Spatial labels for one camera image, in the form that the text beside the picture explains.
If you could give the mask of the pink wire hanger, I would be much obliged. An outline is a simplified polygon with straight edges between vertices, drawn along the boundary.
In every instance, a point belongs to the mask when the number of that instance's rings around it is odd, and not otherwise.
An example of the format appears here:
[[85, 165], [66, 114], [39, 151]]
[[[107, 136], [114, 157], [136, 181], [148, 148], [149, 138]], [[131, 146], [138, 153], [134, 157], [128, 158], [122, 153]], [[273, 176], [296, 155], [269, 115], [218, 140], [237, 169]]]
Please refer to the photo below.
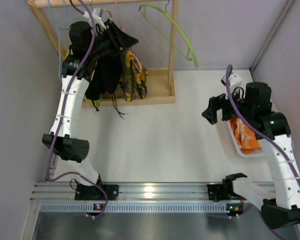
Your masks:
[[[122, 29], [122, 31], [124, 33], [126, 33], [126, 29], [125, 29], [125, 26], [124, 26], [124, 23], [123, 23], [123, 19], [122, 19], [122, 16], [121, 16], [121, 11], [120, 11], [120, 8], [119, 8], [119, 3], [118, 3], [118, 0], [115, 0], [114, 1], [114, 4], [115, 4], [115, 7], [116, 7], [116, 11], [117, 11], [117, 15], [118, 15], [118, 19], [119, 19], [119, 22], [120, 22], [120, 27]], [[139, 73], [142, 72], [142, 66], [141, 66], [141, 63], [138, 59], [138, 57], [136, 56], [134, 50], [131, 48], [130, 49], [131, 52], [132, 52], [132, 55], [134, 56], [135, 60], [132, 61], [132, 63], [134, 64], [134, 66], [136, 67], [136, 69], [138, 70]]]

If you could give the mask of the camouflage trousers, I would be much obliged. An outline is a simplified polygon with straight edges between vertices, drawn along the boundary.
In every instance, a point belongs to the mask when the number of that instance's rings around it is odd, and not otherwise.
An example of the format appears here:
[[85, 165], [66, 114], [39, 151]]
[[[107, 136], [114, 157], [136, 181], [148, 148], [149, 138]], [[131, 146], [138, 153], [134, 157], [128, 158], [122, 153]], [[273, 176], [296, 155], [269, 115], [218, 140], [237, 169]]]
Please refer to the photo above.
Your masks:
[[135, 58], [131, 50], [126, 50], [120, 55], [122, 74], [120, 76], [119, 85], [123, 90], [124, 99], [128, 103], [135, 99], [143, 100], [148, 94], [148, 71], [140, 62], [142, 72], [139, 73], [133, 64], [134, 60]]

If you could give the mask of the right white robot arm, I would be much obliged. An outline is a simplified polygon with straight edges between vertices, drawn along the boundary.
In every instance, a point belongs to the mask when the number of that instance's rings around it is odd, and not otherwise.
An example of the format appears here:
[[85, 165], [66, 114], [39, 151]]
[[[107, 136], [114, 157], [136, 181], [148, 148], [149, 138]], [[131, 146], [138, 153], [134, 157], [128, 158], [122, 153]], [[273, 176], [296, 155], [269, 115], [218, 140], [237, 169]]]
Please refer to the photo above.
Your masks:
[[229, 198], [248, 200], [272, 230], [300, 224], [300, 172], [288, 120], [273, 111], [272, 89], [266, 83], [250, 82], [241, 96], [240, 84], [224, 86], [226, 93], [211, 97], [202, 116], [214, 125], [221, 111], [223, 121], [237, 118], [252, 130], [267, 160], [275, 192], [253, 183], [244, 173], [227, 175], [222, 180], [224, 191]]

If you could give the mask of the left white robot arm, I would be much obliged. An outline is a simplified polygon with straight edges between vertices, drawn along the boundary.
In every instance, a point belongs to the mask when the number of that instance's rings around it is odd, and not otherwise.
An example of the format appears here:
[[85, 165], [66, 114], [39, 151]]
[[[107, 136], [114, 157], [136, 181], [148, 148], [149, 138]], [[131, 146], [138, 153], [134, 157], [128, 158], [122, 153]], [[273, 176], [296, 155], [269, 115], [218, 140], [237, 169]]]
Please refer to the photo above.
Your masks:
[[56, 155], [72, 167], [70, 174], [84, 180], [77, 191], [88, 188], [96, 195], [104, 193], [101, 175], [86, 159], [90, 144], [78, 138], [78, 121], [82, 102], [99, 60], [114, 57], [134, 46], [138, 39], [124, 33], [107, 20], [97, 32], [95, 23], [77, 21], [70, 25], [68, 55], [61, 65], [61, 94], [54, 123], [42, 143], [50, 155]]

